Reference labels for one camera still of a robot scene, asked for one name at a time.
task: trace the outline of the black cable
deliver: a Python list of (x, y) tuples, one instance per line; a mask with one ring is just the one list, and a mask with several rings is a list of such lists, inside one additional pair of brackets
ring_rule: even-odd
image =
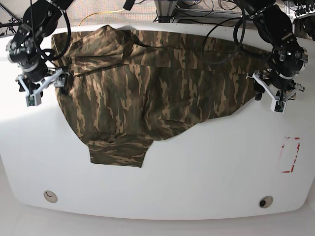
[(306, 8), (305, 8), (305, 10), (306, 10), (307, 12), (310, 12), (309, 0), (306, 0)]
[(6, 24), (2, 24), (0, 23), (0, 28), (6, 28), (5, 32), (1, 34), (1, 36), (5, 36), (8, 34), (8, 30), (11, 31), (13, 34), (16, 33), (14, 27), (15, 26), (20, 26), (22, 24), (22, 22), (20, 21), (20, 19), (15, 19), (13, 16), (11, 17), (11, 19), (9, 20), (9, 23)]
[(307, 4), (305, 4), (305, 7), (303, 7), (303, 12), (306, 13), (306, 10), (307, 10)]
[[(222, 21), (221, 23), (217, 24), (216, 26), (213, 27), (212, 30), (209, 31), (209, 33), (207, 34), (207, 36), (205, 37), (205, 39), (203, 40), (202, 42), (202, 45), (201, 45), (201, 55), (202, 55), (202, 58), (207, 62), (209, 63), (210, 65), (218, 65), (218, 64), (223, 64), (225, 62), (227, 62), (228, 60), (230, 60), (231, 58), (235, 57), (236, 54), (239, 52), (241, 46), (242, 46), (242, 43), (243, 43), (243, 40), (244, 40), (244, 36), (245, 36), (245, 30), (246, 30), (246, 20), (247, 20), (247, 17), (246, 17), (246, 14), (245, 14), (245, 9), (243, 7), (243, 4), (242, 3), (238, 3), (237, 4), (241, 10), (242, 10), (242, 17), (235, 17), (235, 18), (231, 18), (231, 19), (227, 19), (225, 21)], [(206, 45), (206, 41), (207, 41), (207, 38), (209, 37), (209, 35), (219, 26), (221, 26), (222, 24), (224, 24), (225, 22), (228, 22), (228, 21), (231, 21), (231, 20), (236, 20), (236, 19), (243, 19), (243, 30), (242, 30), (242, 35), (241, 35), (241, 40), (239, 42), (239, 45), (236, 46), (234, 52), (228, 56), (226, 59), (222, 60), (222, 61), (218, 61), (218, 62), (211, 62), (211, 61), (208, 61), (207, 59), (205, 59), (205, 56), (204, 56), (204, 50), (205, 50), (205, 45)]]
[(236, 4), (235, 4), (235, 6), (234, 6), (233, 8), (229, 8), (229, 9), (224, 8), (224, 7), (222, 6), (222, 1), (229, 2), (229, 3), (233, 3), (233, 4), (235, 4), (235, 3), (234, 3), (234, 2), (231, 2), (231, 1), (228, 1), (228, 0), (218, 0), (219, 7), (222, 8), (223, 10), (225, 10), (225, 11), (231, 11), (231, 10), (234, 10), (234, 9), (237, 8), (237, 5), (236, 5)]
[(141, 2), (137, 2), (137, 3), (135, 3), (134, 5), (141, 4), (141, 3), (143, 3), (144, 1), (146, 1), (146, 0), (142, 0)]
[(297, 3), (298, 3), (297, 12), (298, 12), (299, 14), (303, 14), (303, 13), (304, 13), (303, 3), (302, 3), (300, 0), (297, 0)]
[[(228, 22), (228, 21), (232, 21), (232, 20), (236, 20), (236, 19), (242, 19), (241, 17), (235, 17), (235, 18), (230, 18), (230, 19), (227, 19), (225, 21), (222, 21), (221, 23), (217, 24), (216, 26), (213, 27), (212, 30), (209, 31), (209, 33), (206, 35), (205, 39), (203, 40), (202, 42), (202, 45), (201, 45), (201, 55), (202, 55), (202, 58), (207, 62), (209, 63), (210, 65), (218, 65), (218, 64), (223, 64), (225, 62), (227, 62), (228, 60), (230, 60), (231, 58), (235, 57), (235, 55), (238, 53), (240, 47), (241, 47), (241, 44), (239, 44), (234, 52), (228, 56), (226, 59), (222, 60), (222, 61), (217, 61), (217, 62), (212, 62), (212, 61), (208, 61), (207, 59), (205, 59), (205, 55), (204, 55), (204, 48), (206, 46), (206, 41), (207, 41), (207, 38), (209, 37), (209, 35), (219, 26), (221, 26), (222, 24), (224, 24), (225, 22)], [(244, 35), (245, 35), (245, 30), (243, 30), (242, 32), (242, 36), (241, 36), (241, 42), (243, 42), (244, 40)]]
[(268, 69), (266, 69), (266, 67), (264, 67), (264, 71), (266, 71), (268, 74), (270, 74), (270, 71), (268, 71)]
[(269, 54), (269, 56), (268, 56), (267, 59), (266, 59), (266, 62), (267, 62), (267, 63), (268, 63), (269, 60), (271, 59), (271, 57), (272, 57), (272, 55), (274, 54), (274, 52), (275, 52), (275, 47), (274, 47), (274, 45), (272, 45), (271, 53)]
[(47, 56), (45, 54), (45, 50), (41, 50), (40, 46), (37, 46), (36, 41), (35, 41), (35, 31), (34, 31), (34, 23), (33, 23), (33, 12), (32, 12), (32, 0), (30, 0), (30, 4), (31, 4), (31, 28), (32, 28), (32, 37), (33, 37), (33, 41), (34, 41), (34, 45), (37, 49), (37, 51), (42, 55), (42, 57), (44, 57), (46, 60), (50, 61), (52, 63), (52, 60), (58, 60), (60, 58), (62, 58), (66, 51), (68, 50), (68, 47), (70, 45), (70, 41), (71, 41), (71, 27), (70, 27), (70, 21), (68, 18), (68, 15), (66, 12), (63, 12), (63, 16), (67, 25), (67, 31), (68, 31), (68, 35), (67, 35), (67, 40), (65, 43), (65, 47), (63, 48), (62, 52), (54, 57), (54, 54), (50, 51), (50, 55)]
[(280, 102), (283, 101), (283, 98), (284, 98), (284, 88), (281, 89)]
[(191, 6), (196, 6), (196, 5), (200, 4), (201, 1), (202, 1), (202, 0), (199, 0), (199, 1), (198, 1), (198, 0), (195, 0), (195, 2), (194, 2), (193, 4), (188, 4), (188, 3), (185, 3), (184, 1), (182, 1), (182, 4), (184, 4), (185, 6), (191, 7)]
[[(234, 43), (238, 46), (239, 45), (239, 42), (238, 42), (238, 38), (237, 38), (237, 33), (238, 33), (238, 29), (240, 28), (241, 24), (242, 24), (242, 19), (240, 19), (235, 27), (234, 27), (234, 31), (233, 31), (233, 39), (234, 39)], [(261, 54), (258, 54), (258, 53), (253, 53), (253, 52), (250, 52), (250, 51), (247, 51), (246, 49), (244, 49), (242, 46), (240, 47), (240, 51), (242, 53), (245, 53), (246, 55), (250, 56), (250, 57), (253, 57), (253, 58), (257, 58), (257, 59), (265, 59)]]
[(32, 92), (33, 92), (33, 89), (31, 88), (31, 82), (32, 82), (32, 75), (31, 75), (31, 77), (29, 78), (29, 93), (30, 93), (30, 95), (31, 95)]
[(289, 5), (288, 5), (288, 4), (286, 4), (285, 0), (283, 0), (283, 3), (284, 3), (284, 5), (286, 5), (289, 9), (291, 9), (292, 11), (295, 11), (295, 10), (293, 10), (293, 9), (290, 7), (290, 2), (289, 2)]
[(54, 65), (56, 68), (60, 69), (59, 66), (57, 66), (56, 64), (54, 64), (51, 60), (49, 61), (52, 65)]
[(156, 16), (156, 18), (153, 20), (153, 23), (156, 22), (156, 21), (158, 21), (158, 11), (157, 11), (157, 10), (156, 10), (156, 13), (157, 13), (157, 16)]
[(298, 0), (296, 1), (297, 10), (300, 10), (300, 3)]
[(195, 23), (198, 23), (198, 24), (203, 24), (203, 25), (210, 25), (210, 24), (213, 24), (213, 23), (204, 23), (204, 22), (200, 22), (200, 21), (195, 21), (193, 19), (180, 19), (180, 21), (191, 21), (191, 22), (195, 22)]
[(191, 17), (206, 17), (206, 16), (209, 16), (213, 12), (213, 9), (215, 7), (215, 5), (213, 3), (213, 0), (211, 0), (211, 2), (212, 2), (212, 9), (211, 9), (211, 11), (208, 14), (203, 15), (203, 16), (192, 16), (192, 15), (189, 15), (189, 14), (186, 14), (186, 13), (182, 12), (181, 10), (178, 10), (178, 11), (183, 13), (184, 15), (191, 16)]

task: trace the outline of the camouflage fabric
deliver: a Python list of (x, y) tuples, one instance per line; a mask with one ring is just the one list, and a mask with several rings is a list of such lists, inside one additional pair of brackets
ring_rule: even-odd
[[(209, 65), (201, 57), (203, 38), (110, 26), (72, 33), (59, 65), (69, 65), (73, 77), (57, 90), (57, 99), (92, 163), (141, 167), (154, 140), (229, 116), (254, 97), (246, 76), (265, 63), (237, 55)], [(59, 53), (65, 41), (65, 33), (54, 35), (53, 48)], [(209, 38), (205, 55), (219, 61), (234, 48), (233, 42)]]

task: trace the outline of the shirt sleeve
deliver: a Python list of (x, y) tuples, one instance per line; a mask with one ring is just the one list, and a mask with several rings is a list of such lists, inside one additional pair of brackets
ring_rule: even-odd
[(147, 137), (123, 135), (112, 141), (90, 140), (87, 146), (94, 164), (141, 167), (152, 142)]

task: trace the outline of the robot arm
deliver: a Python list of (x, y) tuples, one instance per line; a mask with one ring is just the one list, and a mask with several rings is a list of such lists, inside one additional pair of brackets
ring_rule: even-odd
[[(72, 2), (74, 0), (38, 0), (32, 5), (32, 11), (31, 7), (26, 10), (23, 24), (19, 26), (13, 40), (7, 45), (9, 60), (12, 63), (18, 63), (23, 70), (23, 75), (19, 77), (20, 91), (28, 88), (28, 105), (40, 104), (39, 94), (42, 94), (42, 91), (39, 89), (45, 87), (36, 87), (35, 83), (44, 83), (43, 78), (49, 74), (45, 62), (61, 58), (68, 48), (71, 32), (65, 11)], [(281, 91), (280, 95), (276, 97), (280, 108), (275, 108), (274, 111), (283, 112), (285, 108), (283, 103), (287, 98), (285, 94), (296, 89), (292, 79), (305, 68), (308, 62), (306, 50), (299, 46), (295, 35), (292, 33), (290, 19), (275, 5), (276, 0), (234, 0), (234, 2), (248, 12), (249, 15), (246, 17), (254, 22), (261, 38), (273, 45), (272, 55), (266, 61), (271, 68), (269, 80)], [(67, 22), (68, 41), (63, 52), (56, 56), (53, 50), (41, 50), (39, 45), (44, 37), (53, 33), (57, 27), (58, 19), (62, 15)], [(243, 48), (241, 51), (250, 54)], [(61, 77), (54, 78), (55, 86), (60, 87), (63, 85), (63, 81), (66, 81), (66, 74), (61, 73), (61, 75)], [(36, 97), (30, 99), (34, 93), (37, 94)]]

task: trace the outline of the white tabletop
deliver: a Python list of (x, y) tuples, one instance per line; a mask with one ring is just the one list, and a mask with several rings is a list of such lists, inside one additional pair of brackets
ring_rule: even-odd
[[(186, 24), (111, 26), (199, 35), (211, 28)], [(214, 36), (232, 40), (232, 30), (221, 27)], [(299, 40), (310, 56), (308, 67), (296, 78), (306, 91), (288, 103), (286, 114), (272, 113), (271, 98), (264, 95), (262, 101), (251, 101), (230, 117), (154, 142), (143, 167), (135, 168), (90, 163), (89, 150), (67, 124), (53, 88), (44, 92), (40, 106), (26, 107), (25, 95), (18, 92), (14, 81), (20, 70), (5, 59), (8, 40), (0, 40), (0, 155), (14, 196), (22, 203), (81, 214), (165, 220), (263, 215), (295, 210), (304, 203), (315, 175), (312, 41)], [(245, 42), (270, 49), (253, 30), (246, 31)], [(49, 46), (48, 37), (42, 48)], [(300, 140), (286, 142), (281, 154), (285, 137)], [(298, 142), (294, 171), (282, 173), (291, 164)], [(57, 203), (44, 199), (45, 190), (56, 193)], [(258, 203), (265, 196), (272, 196), (274, 202), (261, 209)]]

